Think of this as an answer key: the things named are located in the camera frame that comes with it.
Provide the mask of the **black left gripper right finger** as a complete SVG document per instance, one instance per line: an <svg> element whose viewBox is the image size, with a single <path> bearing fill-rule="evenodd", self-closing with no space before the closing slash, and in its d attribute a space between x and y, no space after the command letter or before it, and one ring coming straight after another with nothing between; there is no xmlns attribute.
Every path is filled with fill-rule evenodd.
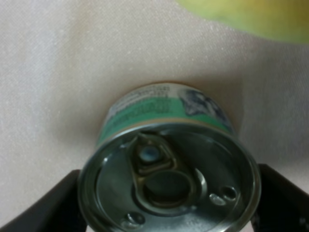
<svg viewBox="0 0 309 232"><path fill-rule="evenodd" d="M309 195L266 164L259 164L262 192L251 220L255 232L307 232Z"/></svg>

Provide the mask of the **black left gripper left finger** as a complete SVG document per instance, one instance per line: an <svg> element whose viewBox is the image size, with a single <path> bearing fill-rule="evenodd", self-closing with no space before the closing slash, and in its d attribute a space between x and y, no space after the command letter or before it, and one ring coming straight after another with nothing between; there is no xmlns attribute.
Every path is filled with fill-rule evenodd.
<svg viewBox="0 0 309 232"><path fill-rule="evenodd" d="M25 212L1 227L2 232L85 232L87 223L78 205L80 170L68 173Z"/></svg>

